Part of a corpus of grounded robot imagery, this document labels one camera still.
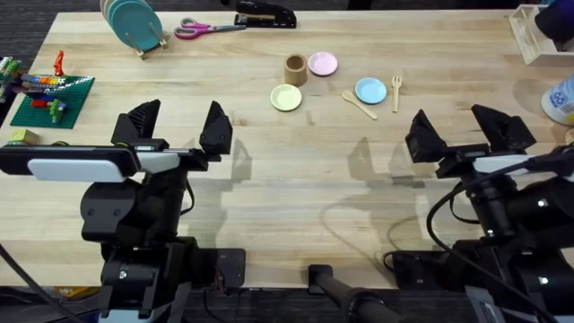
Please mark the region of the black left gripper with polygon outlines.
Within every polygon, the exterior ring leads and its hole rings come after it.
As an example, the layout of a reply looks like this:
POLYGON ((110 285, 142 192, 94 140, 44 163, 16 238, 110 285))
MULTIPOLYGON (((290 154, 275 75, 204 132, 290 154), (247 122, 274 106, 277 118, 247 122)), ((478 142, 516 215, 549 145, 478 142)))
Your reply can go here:
MULTIPOLYGON (((147 101, 121 113, 113 144, 151 139, 161 106, 147 101)), ((81 201, 82 238, 101 244, 168 244, 178 240, 178 221, 190 171, 206 171, 210 162, 229 154, 233 128, 222 106, 213 101, 200 135, 199 149, 137 154, 145 173, 142 182, 95 182, 81 201)))

